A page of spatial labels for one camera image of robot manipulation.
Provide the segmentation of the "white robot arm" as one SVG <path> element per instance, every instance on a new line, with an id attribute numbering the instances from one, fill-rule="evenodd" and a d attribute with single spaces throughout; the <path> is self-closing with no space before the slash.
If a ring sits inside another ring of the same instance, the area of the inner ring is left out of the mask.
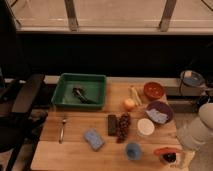
<path id="1" fill-rule="evenodd" d="M 198 116 L 179 128 L 176 135 L 186 149 L 194 151 L 213 139 L 213 103 L 202 105 Z"/>

